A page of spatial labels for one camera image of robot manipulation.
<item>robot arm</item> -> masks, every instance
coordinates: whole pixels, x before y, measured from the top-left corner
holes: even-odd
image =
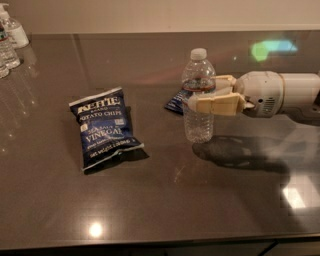
[[[316,74],[249,72],[239,79],[216,77],[216,92],[193,95],[191,109],[215,115],[270,118],[286,114],[299,123],[320,125],[320,77]]]

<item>water bottle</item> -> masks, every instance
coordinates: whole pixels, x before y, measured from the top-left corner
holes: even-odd
[[[7,65],[4,63],[4,60],[0,56],[0,78],[5,77],[9,74],[9,69]]]
[[[20,59],[13,49],[2,25],[0,25],[0,56],[8,69],[12,69],[20,65]]]
[[[214,116],[192,111],[188,107],[188,99],[193,94],[214,92],[215,70],[207,60],[206,49],[193,49],[190,58],[182,74],[182,86],[185,90],[182,99],[184,127],[189,141],[204,143],[212,138]]]

